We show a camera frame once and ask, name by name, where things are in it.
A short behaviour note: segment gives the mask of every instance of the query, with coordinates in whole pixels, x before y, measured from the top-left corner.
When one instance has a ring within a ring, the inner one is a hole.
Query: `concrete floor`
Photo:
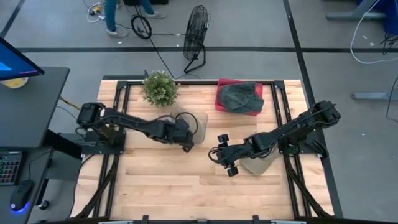
[[[96,1],[86,2],[92,5]],[[0,31],[18,3],[19,0],[0,0]],[[334,48],[347,50],[357,22],[328,21],[326,12],[349,11],[355,7],[354,2],[290,0],[289,3],[303,51],[308,52],[308,48],[325,51],[303,54],[315,99],[337,103],[342,114],[337,126],[325,130],[325,137],[344,217],[398,222],[398,124],[385,118],[387,102],[354,101],[350,97],[355,91],[389,91],[398,75],[398,64],[362,65],[350,53],[327,52]],[[154,32],[184,33],[190,11],[199,4],[211,13],[206,46],[295,47],[282,0],[170,0],[166,6],[155,6],[168,17],[150,22]],[[125,8],[118,11],[118,23],[127,26],[129,18]],[[69,67],[71,72],[62,95],[77,104],[96,100],[104,75],[140,75],[144,69],[165,70],[155,52],[109,52],[111,47],[151,47],[151,44],[132,32],[125,39],[109,37],[103,21],[87,22],[86,7],[81,0],[25,0],[5,39],[15,47],[25,48],[25,54],[38,65]],[[364,21],[354,47],[380,48],[383,39],[380,21]],[[183,37],[154,36],[153,41],[157,47],[183,45]],[[83,47],[97,49],[66,52],[68,48]],[[161,52],[161,55],[175,76],[183,74],[187,61],[181,52]],[[398,55],[360,53],[358,57],[372,61]],[[208,52],[207,64],[192,73],[201,78],[302,79],[295,52],[264,49]],[[391,116],[398,119],[395,102]],[[57,110],[50,128],[71,133],[76,124],[66,112]],[[61,195],[61,198],[53,202],[51,209],[35,211],[33,216],[39,218],[33,219],[59,220],[68,215],[73,183],[54,182],[49,189],[46,197]]]

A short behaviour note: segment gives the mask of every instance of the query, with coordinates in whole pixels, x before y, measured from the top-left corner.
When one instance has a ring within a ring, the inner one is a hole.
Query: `green plant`
[[[177,98],[178,87],[174,79],[164,71],[153,71],[143,81],[144,99],[156,106],[170,106]]]

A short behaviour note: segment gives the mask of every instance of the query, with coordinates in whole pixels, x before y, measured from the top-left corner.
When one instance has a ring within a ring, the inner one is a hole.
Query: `red box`
[[[233,79],[229,79],[229,78],[218,79],[217,95],[216,95],[216,102],[215,102],[216,110],[228,112],[226,110],[226,108],[218,101],[218,92],[219,92],[220,88],[225,85],[237,84],[237,83],[243,83],[243,82],[245,82],[245,81],[233,80]],[[255,87],[254,91],[256,92],[257,96],[259,96],[259,98],[262,99],[262,84],[261,83],[256,83],[256,87]],[[244,115],[257,116],[259,113],[261,113],[261,111],[245,113]]]

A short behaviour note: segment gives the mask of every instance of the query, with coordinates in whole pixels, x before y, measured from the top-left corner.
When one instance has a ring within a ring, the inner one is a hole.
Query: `gray cloth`
[[[261,111],[264,100],[255,93],[256,82],[225,85],[220,88],[218,101],[232,113]]]

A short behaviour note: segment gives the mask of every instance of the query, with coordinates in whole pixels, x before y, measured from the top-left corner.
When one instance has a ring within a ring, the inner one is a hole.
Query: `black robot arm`
[[[312,105],[297,118],[271,132],[257,133],[245,138],[243,144],[229,146],[227,135],[218,136],[221,144],[210,150],[209,158],[228,169],[228,175],[232,177],[238,174],[238,168],[234,163],[236,160],[247,157],[251,159],[266,158],[281,140],[286,140],[287,144],[296,146],[306,140],[307,135],[314,129],[329,128],[335,125],[340,118],[334,104],[330,101],[321,101]]]
[[[160,120],[166,117],[172,121]],[[154,141],[164,144],[179,144],[185,152],[189,152],[194,146],[193,133],[189,130],[188,123],[169,115],[146,121],[107,108],[102,103],[85,103],[81,107],[77,123],[83,129],[91,128],[110,144],[117,141],[117,131],[113,129],[113,126],[116,125],[140,131]]]

